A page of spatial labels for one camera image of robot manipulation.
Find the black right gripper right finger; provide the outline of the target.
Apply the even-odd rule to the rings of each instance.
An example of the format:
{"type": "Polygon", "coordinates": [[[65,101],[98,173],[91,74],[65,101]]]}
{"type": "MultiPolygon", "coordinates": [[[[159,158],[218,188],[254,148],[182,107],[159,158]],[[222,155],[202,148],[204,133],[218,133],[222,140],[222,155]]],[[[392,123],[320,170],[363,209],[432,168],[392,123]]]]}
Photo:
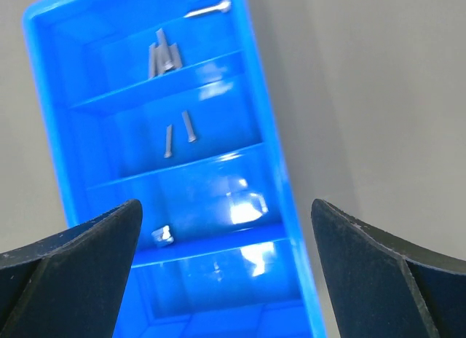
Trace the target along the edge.
{"type": "Polygon", "coordinates": [[[465,261],[314,200],[312,227],[341,337],[464,337],[465,261]]]}

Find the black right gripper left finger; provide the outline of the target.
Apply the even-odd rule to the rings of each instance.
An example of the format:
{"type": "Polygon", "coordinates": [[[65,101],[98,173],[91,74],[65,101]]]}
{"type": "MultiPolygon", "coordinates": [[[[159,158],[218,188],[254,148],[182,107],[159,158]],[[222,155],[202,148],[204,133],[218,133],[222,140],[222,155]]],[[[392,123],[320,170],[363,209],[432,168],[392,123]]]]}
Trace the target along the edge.
{"type": "Polygon", "coordinates": [[[141,232],[127,202],[1,253],[2,337],[112,337],[141,232]]]}

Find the silver T-slot nut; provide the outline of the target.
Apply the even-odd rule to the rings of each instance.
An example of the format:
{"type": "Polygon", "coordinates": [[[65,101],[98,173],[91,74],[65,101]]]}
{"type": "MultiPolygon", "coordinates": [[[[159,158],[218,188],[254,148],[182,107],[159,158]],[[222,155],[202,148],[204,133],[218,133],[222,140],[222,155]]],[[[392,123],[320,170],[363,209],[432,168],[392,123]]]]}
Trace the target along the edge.
{"type": "Polygon", "coordinates": [[[174,242],[174,238],[170,231],[170,226],[165,225],[151,233],[154,244],[158,248],[166,247],[174,242]]]}

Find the thin silver screw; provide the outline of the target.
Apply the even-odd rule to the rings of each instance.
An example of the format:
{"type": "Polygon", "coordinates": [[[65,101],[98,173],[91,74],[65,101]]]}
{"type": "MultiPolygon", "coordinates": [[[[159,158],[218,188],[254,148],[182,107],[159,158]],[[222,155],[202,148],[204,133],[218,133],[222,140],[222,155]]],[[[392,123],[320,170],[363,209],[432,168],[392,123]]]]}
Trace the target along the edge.
{"type": "Polygon", "coordinates": [[[165,138],[165,153],[164,153],[165,159],[172,157],[172,138],[173,138],[173,126],[168,125],[166,128],[166,138],[165,138]]]}

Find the small lone screw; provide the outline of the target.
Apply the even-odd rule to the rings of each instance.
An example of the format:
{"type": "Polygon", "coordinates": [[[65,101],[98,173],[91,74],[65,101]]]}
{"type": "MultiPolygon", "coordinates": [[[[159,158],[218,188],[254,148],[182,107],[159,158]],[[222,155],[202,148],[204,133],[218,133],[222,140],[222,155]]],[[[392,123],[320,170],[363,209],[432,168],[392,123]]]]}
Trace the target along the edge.
{"type": "Polygon", "coordinates": [[[189,116],[188,111],[183,111],[182,112],[182,117],[183,117],[183,122],[184,122],[185,127],[186,127],[186,132],[187,132],[187,135],[188,135],[188,141],[189,141],[189,143],[194,143],[197,140],[197,137],[196,137],[196,135],[194,133],[194,128],[192,126],[191,118],[189,116]]]}

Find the silver cap screw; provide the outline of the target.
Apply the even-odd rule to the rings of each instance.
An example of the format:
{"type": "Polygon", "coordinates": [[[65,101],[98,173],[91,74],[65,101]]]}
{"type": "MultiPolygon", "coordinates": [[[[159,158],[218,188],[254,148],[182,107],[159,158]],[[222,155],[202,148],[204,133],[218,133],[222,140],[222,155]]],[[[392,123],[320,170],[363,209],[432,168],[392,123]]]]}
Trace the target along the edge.
{"type": "Polygon", "coordinates": [[[174,69],[182,68],[183,64],[181,61],[181,55],[178,49],[178,45],[176,43],[170,45],[170,52],[174,69]]]}
{"type": "Polygon", "coordinates": [[[170,56],[170,48],[167,44],[165,32],[162,28],[157,30],[157,40],[159,42],[157,47],[157,70],[158,74],[164,74],[173,67],[170,56]]]}

